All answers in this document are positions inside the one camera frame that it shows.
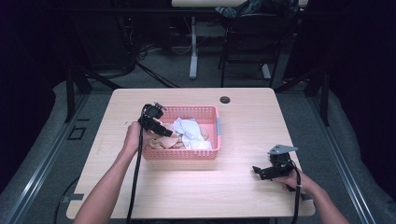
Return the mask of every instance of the dark background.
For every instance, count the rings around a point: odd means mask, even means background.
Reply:
[[[113,6],[104,0],[65,2],[73,7]],[[300,76],[326,62],[331,90],[355,130],[361,159],[378,185],[396,199],[395,7],[391,1],[359,2],[310,1],[308,10],[345,11],[350,17],[304,21],[285,77]],[[64,6],[57,1],[51,4]],[[0,190],[45,124],[55,99],[52,88],[65,80],[72,66],[124,70],[131,65],[117,17],[76,16],[71,21],[41,7],[38,1],[7,1],[1,7]],[[145,18],[145,22],[159,25],[158,18]],[[154,35],[153,39],[166,46],[168,37]]]

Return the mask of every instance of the table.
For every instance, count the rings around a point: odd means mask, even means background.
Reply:
[[[172,0],[172,7],[237,7],[246,0]],[[300,0],[299,6],[306,7],[308,0]],[[196,42],[196,21],[191,18],[191,64],[190,79],[197,78],[198,51]]]
[[[222,96],[231,102],[223,104]],[[74,218],[83,200],[116,159],[132,121],[144,104],[215,105],[219,109],[221,148],[202,166],[162,161],[152,165],[142,158],[132,218],[292,217],[294,192],[262,181],[252,165],[271,166],[267,152],[276,144],[291,146],[289,132],[272,89],[121,89],[113,92],[94,139],[67,216]],[[300,166],[296,153],[291,158]],[[126,218],[134,176],[133,159],[120,190],[112,218]],[[300,216],[311,216],[315,206],[300,200]]]

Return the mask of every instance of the black cable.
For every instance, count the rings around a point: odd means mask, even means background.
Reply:
[[[117,78],[117,77],[125,77],[125,76],[128,75],[130,72],[132,72],[132,71],[130,71],[130,70],[125,70],[125,71],[122,71],[122,72],[120,72],[120,73],[116,73],[116,74],[112,74],[112,75],[101,75],[101,77],[104,77],[104,78],[106,78],[106,79],[113,79],[113,78]],[[85,75],[85,77],[86,77],[86,78],[95,79],[94,77],[90,77],[89,75]]]
[[[288,166],[291,166],[293,170],[296,172],[297,177],[296,177],[296,182],[297,185],[295,187],[296,194],[294,198],[294,214],[293,214],[293,220],[291,221],[291,224],[297,223],[297,218],[298,218],[298,211],[299,211],[299,205],[300,205],[300,195],[301,195],[301,177],[300,177],[300,172],[298,171],[298,168],[294,161],[278,161],[281,163],[285,163]]]
[[[297,174],[296,196],[294,199],[294,216],[293,216],[293,220],[291,221],[292,224],[295,224],[297,222],[298,210],[299,210],[299,204],[300,204],[301,177],[300,177],[300,172],[298,171],[297,166],[295,165],[294,161],[292,163],[293,163],[293,169],[296,171],[296,174]]]
[[[144,105],[142,108],[142,112],[140,114],[140,118],[144,118],[143,114],[148,105]],[[131,201],[129,203],[128,216],[126,217],[126,223],[131,223],[131,215],[132,210],[134,210],[134,196],[136,194],[136,184],[137,184],[137,176],[139,175],[140,161],[142,159],[142,150],[143,150],[143,125],[140,126],[140,134],[139,134],[139,146],[137,148],[137,159],[136,166],[134,168],[134,183],[132,184],[132,193],[131,193]]]
[[[145,44],[142,48],[140,48],[139,53],[137,54],[137,61],[142,61],[145,60],[146,57],[149,55],[149,51],[157,49],[156,45],[154,43],[147,43]]]
[[[61,197],[61,199],[59,200],[58,206],[56,206],[55,214],[53,215],[53,223],[54,223],[54,224],[56,224],[56,220],[58,219],[58,212],[59,212],[59,208],[61,207],[62,200],[64,199],[64,195],[67,193],[67,191],[69,191],[69,189],[70,189],[78,180],[79,180],[79,176],[78,176],[76,179],[74,179],[74,180],[72,181],[72,183],[69,184],[69,186],[67,186],[66,190],[65,190],[64,193],[62,194],[62,197]]]
[[[151,77],[153,77],[157,81],[161,82],[164,86],[169,87],[169,88],[180,88],[177,84],[173,83],[172,81],[170,81],[170,80],[166,79],[165,77],[162,77],[159,74],[151,71],[145,65],[143,65],[143,64],[141,64],[139,62],[136,62],[136,65],[139,66],[143,71],[145,71]]]

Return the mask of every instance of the office chair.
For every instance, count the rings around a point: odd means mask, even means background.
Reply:
[[[290,30],[291,22],[276,14],[252,13],[230,19],[219,60],[221,87],[224,86],[227,63],[274,64],[269,87],[274,82],[281,41]]]

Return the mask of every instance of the pink basket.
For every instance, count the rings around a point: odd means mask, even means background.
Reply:
[[[212,105],[167,105],[161,121],[173,123],[177,118],[195,119],[209,132],[212,149],[155,149],[146,146],[143,157],[151,160],[214,160],[220,149],[219,111]]]

